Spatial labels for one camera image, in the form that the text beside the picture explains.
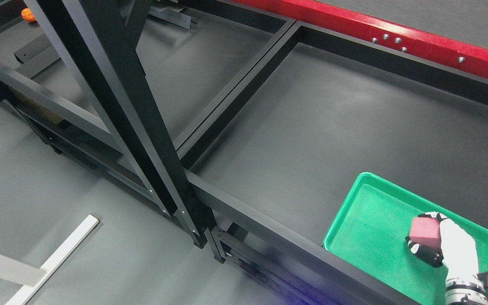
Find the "white robotic hand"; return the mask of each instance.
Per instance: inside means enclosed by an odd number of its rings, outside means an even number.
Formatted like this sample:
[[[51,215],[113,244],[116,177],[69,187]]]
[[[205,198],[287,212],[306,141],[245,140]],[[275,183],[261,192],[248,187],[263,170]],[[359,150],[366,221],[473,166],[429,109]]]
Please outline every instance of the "white robotic hand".
[[[436,253],[437,261],[447,267],[446,305],[470,304],[488,305],[488,272],[480,274],[476,241],[464,229],[439,212],[427,212],[419,217],[436,219],[440,223],[441,252]],[[421,253],[416,253],[416,244],[408,238],[412,253],[424,260]],[[438,267],[430,260],[428,264]]]

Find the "floor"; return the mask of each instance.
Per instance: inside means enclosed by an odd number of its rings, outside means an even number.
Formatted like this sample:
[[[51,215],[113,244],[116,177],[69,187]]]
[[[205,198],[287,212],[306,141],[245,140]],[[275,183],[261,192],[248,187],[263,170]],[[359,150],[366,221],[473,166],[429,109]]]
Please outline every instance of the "floor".
[[[286,303],[0,108],[0,253],[40,266],[89,213],[101,224],[30,305]],[[0,280],[0,304],[18,289]]]

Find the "white strip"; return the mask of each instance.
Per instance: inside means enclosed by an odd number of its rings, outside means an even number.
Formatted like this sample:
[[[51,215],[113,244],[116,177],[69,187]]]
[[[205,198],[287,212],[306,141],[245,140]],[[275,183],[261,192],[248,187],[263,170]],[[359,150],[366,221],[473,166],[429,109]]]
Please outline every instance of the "white strip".
[[[0,278],[21,285],[35,285],[46,274],[28,264],[0,254]]]
[[[24,305],[33,297],[41,286],[50,278],[56,269],[69,257],[76,247],[86,238],[86,236],[97,226],[99,220],[93,215],[88,215],[86,219],[67,237],[58,249],[41,266],[41,270],[46,272],[45,276],[35,286],[22,286],[6,305]]]

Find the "metal bracket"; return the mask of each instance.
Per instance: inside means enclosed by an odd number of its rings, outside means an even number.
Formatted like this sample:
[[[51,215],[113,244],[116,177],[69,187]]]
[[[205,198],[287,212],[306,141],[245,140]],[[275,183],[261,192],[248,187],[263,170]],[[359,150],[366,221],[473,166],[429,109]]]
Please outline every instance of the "metal bracket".
[[[183,27],[184,29],[191,28],[191,17],[184,15],[181,11],[184,6],[180,6],[174,2],[164,1],[161,3],[154,3],[150,8],[149,14],[159,19],[173,23]]]

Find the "black metal frame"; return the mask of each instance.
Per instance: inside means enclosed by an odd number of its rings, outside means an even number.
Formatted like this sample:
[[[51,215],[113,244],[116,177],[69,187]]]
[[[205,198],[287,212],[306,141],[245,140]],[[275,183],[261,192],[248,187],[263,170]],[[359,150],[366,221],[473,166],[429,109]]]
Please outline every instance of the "black metal frame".
[[[236,263],[291,299],[298,297],[308,303],[323,304],[415,303],[187,169],[218,137],[297,43],[308,44],[486,105],[488,80],[313,25],[302,22],[293,24],[290,19],[245,6],[225,1],[181,0],[180,3],[186,6],[268,31],[274,36],[227,83],[198,118],[171,141],[153,97],[150,98],[151,92],[147,92],[147,85],[144,86],[141,66],[133,58],[133,45],[115,52],[109,46],[118,45],[118,42],[101,30],[105,23],[116,23],[116,31],[122,35],[125,32],[124,24],[116,22],[118,18],[115,7],[99,10],[91,2],[78,0],[65,4],[48,0],[29,2],[33,8],[36,3],[41,4],[46,16],[38,16],[39,21],[45,31],[48,30],[50,40],[60,55],[63,55],[66,64],[74,69],[79,83],[85,91],[91,93],[91,100],[99,101],[96,109],[103,118],[100,120],[0,64],[0,86],[14,88],[67,120],[64,126],[54,126],[28,108],[17,104],[18,114],[29,122],[43,141],[49,142],[165,216],[188,232],[198,246],[201,247],[208,240],[218,261],[229,260]],[[70,14],[62,18],[63,11]],[[72,46],[70,42],[77,44],[77,39],[79,46]],[[122,61],[133,62],[133,67],[124,71]],[[138,99],[133,90],[138,90],[141,97],[146,96],[147,101]],[[147,112],[148,118],[142,116],[139,110]],[[124,122],[117,122],[115,118],[122,118]],[[93,137],[89,143],[85,143],[83,139],[78,139],[66,130],[66,125],[76,126],[78,133]],[[114,160],[121,156],[120,147],[124,147],[122,150],[128,158],[136,161],[134,169],[140,175]],[[157,169],[157,173],[153,174],[155,177],[151,176],[151,172],[144,172],[151,168]],[[149,189],[160,194],[164,192],[165,195],[151,197]],[[175,199],[181,203],[173,205]],[[168,206],[171,209],[167,214],[163,211]],[[209,209],[228,217],[234,224],[225,232],[216,225]],[[246,232],[267,241],[269,245],[328,280],[332,284],[332,290],[318,291],[277,266],[244,243]]]
[[[297,22],[179,148],[178,154],[186,168],[190,168],[205,152],[297,43],[308,44],[488,105],[486,79],[341,33]],[[194,173],[187,171],[186,174],[201,202],[331,280],[331,293],[340,303],[415,303]]]

